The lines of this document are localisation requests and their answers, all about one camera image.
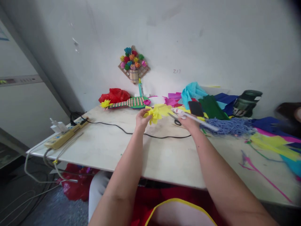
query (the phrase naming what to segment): red plastic bag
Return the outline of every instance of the red plastic bag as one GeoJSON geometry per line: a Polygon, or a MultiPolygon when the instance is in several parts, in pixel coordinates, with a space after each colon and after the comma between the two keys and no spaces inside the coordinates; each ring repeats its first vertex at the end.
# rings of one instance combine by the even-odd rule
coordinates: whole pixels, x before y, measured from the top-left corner
{"type": "MultiPolygon", "coordinates": [[[[74,165],[71,163],[67,164],[66,171],[72,172],[72,173],[81,173],[81,174],[96,174],[99,170],[88,168],[88,167],[81,167],[78,165],[74,165]]],[[[94,176],[87,176],[87,175],[73,175],[69,173],[62,173],[62,176],[66,179],[74,179],[78,180],[77,183],[70,182],[70,181],[63,181],[63,191],[64,194],[67,196],[69,200],[83,200],[88,201],[89,200],[89,189],[90,184],[94,176]]]]}
{"type": "Polygon", "coordinates": [[[110,100],[111,104],[127,101],[130,99],[130,94],[122,89],[119,88],[112,88],[110,89],[110,92],[108,94],[102,94],[101,97],[98,99],[98,101],[104,102],[105,100],[110,100]]]}

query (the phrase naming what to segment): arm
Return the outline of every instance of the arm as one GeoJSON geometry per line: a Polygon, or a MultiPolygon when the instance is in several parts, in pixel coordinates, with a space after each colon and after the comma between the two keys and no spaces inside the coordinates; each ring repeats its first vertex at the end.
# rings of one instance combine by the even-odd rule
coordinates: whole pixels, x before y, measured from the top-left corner
{"type": "Polygon", "coordinates": [[[143,118],[148,110],[142,109],[137,115],[135,131],[92,215],[89,226],[130,224],[142,173],[143,133],[152,117],[143,118]]]}
{"type": "Polygon", "coordinates": [[[229,225],[277,225],[235,171],[200,131],[199,124],[179,119],[196,144],[202,175],[219,213],[229,225]]]}

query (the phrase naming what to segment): white appliance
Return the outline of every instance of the white appliance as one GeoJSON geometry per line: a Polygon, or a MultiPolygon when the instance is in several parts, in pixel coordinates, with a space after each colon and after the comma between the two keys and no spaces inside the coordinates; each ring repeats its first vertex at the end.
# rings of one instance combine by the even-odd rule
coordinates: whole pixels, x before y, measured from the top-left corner
{"type": "Polygon", "coordinates": [[[0,31],[0,128],[32,148],[53,134],[49,118],[69,117],[1,20],[0,31]]]}

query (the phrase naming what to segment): green thermos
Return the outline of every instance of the green thermos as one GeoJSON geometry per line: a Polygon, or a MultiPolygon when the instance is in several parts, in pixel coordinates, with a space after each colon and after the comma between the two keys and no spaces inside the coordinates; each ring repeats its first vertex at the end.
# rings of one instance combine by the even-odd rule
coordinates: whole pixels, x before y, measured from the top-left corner
{"type": "Polygon", "coordinates": [[[251,117],[253,114],[253,108],[255,108],[261,96],[262,92],[260,91],[245,90],[234,103],[233,116],[238,118],[251,117]]]}

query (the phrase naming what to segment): glue gun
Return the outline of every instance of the glue gun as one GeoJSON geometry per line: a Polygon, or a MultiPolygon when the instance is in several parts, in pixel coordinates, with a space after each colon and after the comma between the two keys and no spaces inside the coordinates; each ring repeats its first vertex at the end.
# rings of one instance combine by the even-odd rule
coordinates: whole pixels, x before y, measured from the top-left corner
{"type": "Polygon", "coordinates": [[[211,130],[213,130],[213,131],[218,131],[218,130],[219,130],[219,128],[217,128],[217,127],[215,127],[215,126],[212,126],[212,125],[210,125],[210,124],[208,124],[208,123],[206,123],[206,122],[204,122],[204,121],[201,121],[201,120],[199,120],[198,118],[196,118],[196,117],[194,117],[194,116],[192,116],[192,115],[190,115],[190,114],[184,112],[184,111],[181,110],[181,109],[178,109],[178,108],[171,108],[171,110],[172,110],[173,113],[179,115],[182,119],[186,119],[186,117],[188,117],[188,118],[191,118],[191,119],[193,119],[194,121],[197,121],[198,123],[200,123],[200,124],[206,126],[207,128],[209,128],[209,129],[211,129],[211,130]]]}

